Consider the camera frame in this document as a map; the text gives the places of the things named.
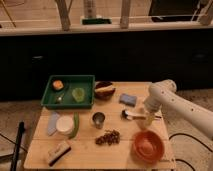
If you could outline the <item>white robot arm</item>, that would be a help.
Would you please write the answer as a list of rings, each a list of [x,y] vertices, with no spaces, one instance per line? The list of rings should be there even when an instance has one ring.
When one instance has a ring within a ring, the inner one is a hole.
[[[149,95],[143,102],[145,111],[154,114],[162,106],[167,106],[213,141],[213,112],[178,96],[176,90],[173,80],[151,83],[148,87]]]

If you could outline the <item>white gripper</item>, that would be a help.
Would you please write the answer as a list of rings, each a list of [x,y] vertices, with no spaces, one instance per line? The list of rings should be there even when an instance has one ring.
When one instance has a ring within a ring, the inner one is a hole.
[[[148,112],[145,108],[140,109],[140,114],[145,116],[145,119],[139,119],[137,121],[137,125],[139,126],[140,129],[145,130],[147,129],[152,122],[155,120],[155,114]]]

